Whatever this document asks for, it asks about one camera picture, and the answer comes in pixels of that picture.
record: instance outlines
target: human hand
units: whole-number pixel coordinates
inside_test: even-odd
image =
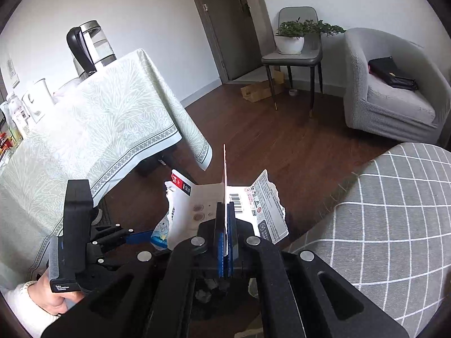
[[[50,289],[49,270],[46,270],[35,284],[28,287],[28,294],[36,305],[52,315],[64,314],[68,310],[65,298],[74,303],[84,298],[81,291],[53,293]]]

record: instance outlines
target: barcode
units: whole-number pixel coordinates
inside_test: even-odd
[[[235,213],[242,214],[243,209],[241,207],[240,196],[237,193],[230,194],[230,200],[233,202],[233,205],[235,207]]]

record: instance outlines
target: green leaves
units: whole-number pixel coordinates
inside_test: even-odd
[[[306,20],[303,23],[296,21],[284,21],[280,23],[276,35],[281,37],[304,37],[309,33],[324,33],[327,36],[332,36],[338,33],[344,33],[345,30],[338,25],[330,25],[322,20],[315,23],[313,20]]]

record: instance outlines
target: white sleeve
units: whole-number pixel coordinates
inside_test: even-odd
[[[7,291],[3,296],[23,327],[33,338],[40,338],[42,332],[58,319],[36,305],[28,294],[28,287],[36,281],[22,283],[15,290]]]

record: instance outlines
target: white flower pot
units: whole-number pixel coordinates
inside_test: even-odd
[[[304,37],[281,37],[274,36],[276,46],[281,54],[300,54],[304,46]]]

